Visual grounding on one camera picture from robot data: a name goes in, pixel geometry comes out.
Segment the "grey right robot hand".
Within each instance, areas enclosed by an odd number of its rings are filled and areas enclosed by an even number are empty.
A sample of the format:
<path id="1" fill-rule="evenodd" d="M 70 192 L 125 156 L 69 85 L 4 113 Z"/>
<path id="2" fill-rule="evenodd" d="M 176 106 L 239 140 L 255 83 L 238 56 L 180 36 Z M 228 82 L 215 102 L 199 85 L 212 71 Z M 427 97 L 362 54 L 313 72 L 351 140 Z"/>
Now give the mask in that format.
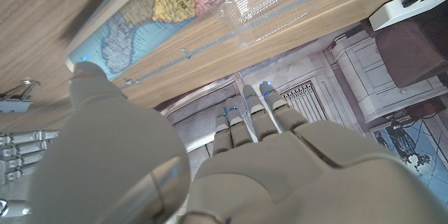
<path id="1" fill-rule="evenodd" d="M 33 174 L 58 129 L 1 133 L 1 185 Z"/>

